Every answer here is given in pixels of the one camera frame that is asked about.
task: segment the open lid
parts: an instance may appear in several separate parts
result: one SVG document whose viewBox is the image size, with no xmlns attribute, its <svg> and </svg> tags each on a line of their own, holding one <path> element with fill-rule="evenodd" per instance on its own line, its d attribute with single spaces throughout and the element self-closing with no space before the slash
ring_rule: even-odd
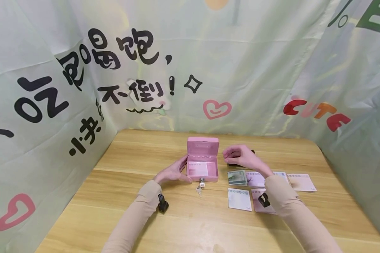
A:
<svg viewBox="0 0 380 253">
<path fill-rule="evenodd" d="M 189 137 L 187 139 L 187 154 L 190 156 L 217 157 L 219 145 L 218 138 Z"/>
</svg>

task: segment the fabric backdrop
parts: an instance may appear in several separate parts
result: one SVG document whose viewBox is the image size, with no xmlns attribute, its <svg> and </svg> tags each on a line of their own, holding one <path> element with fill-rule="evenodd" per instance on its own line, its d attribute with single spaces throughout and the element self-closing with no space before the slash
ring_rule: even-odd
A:
<svg viewBox="0 0 380 253">
<path fill-rule="evenodd" d="M 125 128 L 308 138 L 380 231 L 380 0 L 1 0 L 0 253 Z"/>
</svg>

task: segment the exclamation mark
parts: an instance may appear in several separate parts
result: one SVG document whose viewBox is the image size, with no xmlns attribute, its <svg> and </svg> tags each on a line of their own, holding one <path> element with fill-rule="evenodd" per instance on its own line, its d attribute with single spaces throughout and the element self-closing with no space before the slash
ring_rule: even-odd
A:
<svg viewBox="0 0 380 253">
<path fill-rule="evenodd" d="M 175 93 L 173 92 L 175 90 L 175 77 L 169 78 L 169 88 L 171 90 L 170 94 L 173 96 Z"/>
</svg>

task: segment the beige sleeve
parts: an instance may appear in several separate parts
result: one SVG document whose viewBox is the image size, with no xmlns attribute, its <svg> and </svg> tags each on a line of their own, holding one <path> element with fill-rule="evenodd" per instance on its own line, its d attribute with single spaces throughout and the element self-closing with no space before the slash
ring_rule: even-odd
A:
<svg viewBox="0 0 380 253">
<path fill-rule="evenodd" d="M 135 240 L 144 228 L 148 218 L 156 211 L 158 195 L 162 192 L 159 184 L 151 180 L 138 192 L 137 198 L 124 212 L 112 234 L 103 247 L 102 253 L 129 253 Z"/>
<path fill-rule="evenodd" d="M 342 252 L 324 225 L 298 199 L 297 193 L 281 176 L 265 180 L 266 194 L 276 213 L 286 222 L 307 253 Z"/>
</svg>

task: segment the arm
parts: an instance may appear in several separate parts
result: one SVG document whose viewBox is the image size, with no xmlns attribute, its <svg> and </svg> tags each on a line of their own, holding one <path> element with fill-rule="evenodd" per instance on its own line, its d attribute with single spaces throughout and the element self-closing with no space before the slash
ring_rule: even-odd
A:
<svg viewBox="0 0 380 253">
<path fill-rule="evenodd" d="M 156 211 L 159 204 L 158 195 L 161 192 L 161 187 L 153 180 L 139 190 L 137 198 L 125 211 L 108 238 L 102 253 L 131 252 L 148 218 Z"/>
<path fill-rule="evenodd" d="M 268 200 L 276 213 L 286 222 L 297 237 L 305 252 L 339 253 L 342 252 L 324 225 L 299 200 L 296 192 L 245 145 L 227 147 L 224 152 L 226 163 L 236 163 L 256 170 L 265 178 Z"/>
<path fill-rule="evenodd" d="M 174 162 L 146 183 L 138 192 L 137 198 L 128 207 L 112 234 L 103 247 L 102 253 L 129 253 L 135 240 L 144 228 L 148 218 L 156 211 L 159 204 L 158 195 L 162 192 L 160 185 L 169 180 L 192 179 L 181 172 L 187 163 L 187 155 Z"/>
<path fill-rule="evenodd" d="M 265 187 L 270 204 L 297 237 L 305 252 L 342 252 L 324 225 L 298 199 L 297 193 L 281 176 L 267 177 Z"/>
</svg>

